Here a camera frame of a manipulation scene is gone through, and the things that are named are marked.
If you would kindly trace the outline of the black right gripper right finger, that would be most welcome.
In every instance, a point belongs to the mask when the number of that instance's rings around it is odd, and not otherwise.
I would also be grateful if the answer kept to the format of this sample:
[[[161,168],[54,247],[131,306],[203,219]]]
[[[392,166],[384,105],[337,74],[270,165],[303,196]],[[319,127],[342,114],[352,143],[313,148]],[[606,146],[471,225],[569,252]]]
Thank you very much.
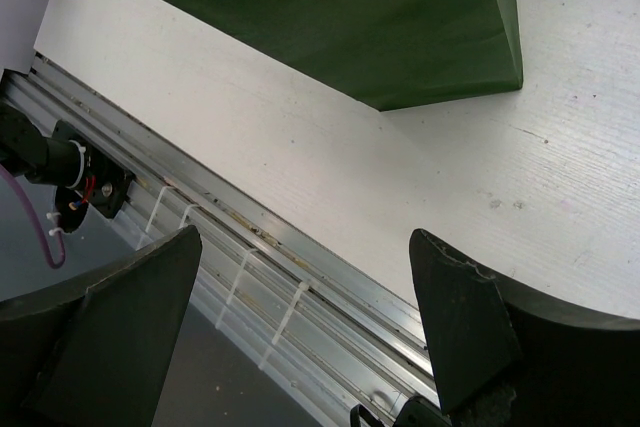
[[[639,323],[498,273],[434,234],[409,240],[441,414],[455,426],[635,426]]]

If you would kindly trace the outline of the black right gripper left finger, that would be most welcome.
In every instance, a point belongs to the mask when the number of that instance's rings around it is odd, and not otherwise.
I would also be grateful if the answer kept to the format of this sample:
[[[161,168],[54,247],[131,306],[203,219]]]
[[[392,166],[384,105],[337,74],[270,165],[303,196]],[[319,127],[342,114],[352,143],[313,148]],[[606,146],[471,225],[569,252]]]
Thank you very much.
[[[2,425],[151,425],[201,253],[190,225],[2,301]]]

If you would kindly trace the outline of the green paper bag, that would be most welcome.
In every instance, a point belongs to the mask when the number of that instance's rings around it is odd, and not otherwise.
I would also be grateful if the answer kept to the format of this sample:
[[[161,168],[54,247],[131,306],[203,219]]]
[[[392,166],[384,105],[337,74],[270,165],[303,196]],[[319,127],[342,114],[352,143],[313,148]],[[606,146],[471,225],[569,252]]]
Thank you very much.
[[[164,0],[379,111],[518,90],[517,0]]]

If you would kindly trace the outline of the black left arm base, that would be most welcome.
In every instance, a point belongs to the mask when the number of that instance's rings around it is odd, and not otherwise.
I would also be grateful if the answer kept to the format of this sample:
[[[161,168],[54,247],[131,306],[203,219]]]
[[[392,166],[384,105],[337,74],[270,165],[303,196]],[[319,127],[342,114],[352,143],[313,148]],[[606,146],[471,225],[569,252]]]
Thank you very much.
[[[74,188],[57,187],[54,211],[58,226],[66,234],[75,232],[92,206],[105,219],[116,217],[124,202],[134,174],[115,162],[69,123],[58,121],[53,138],[75,141],[85,148],[85,171]]]

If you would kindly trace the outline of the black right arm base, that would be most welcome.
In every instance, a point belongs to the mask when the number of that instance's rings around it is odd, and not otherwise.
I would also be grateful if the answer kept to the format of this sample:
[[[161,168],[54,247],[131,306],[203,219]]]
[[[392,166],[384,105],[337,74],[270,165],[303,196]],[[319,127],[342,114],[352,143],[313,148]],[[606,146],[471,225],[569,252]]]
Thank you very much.
[[[392,427],[447,427],[449,420],[428,399],[421,395],[414,395],[397,405],[393,411]],[[384,427],[385,423],[362,404],[354,406],[349,413],[351,427],[373,426]]]

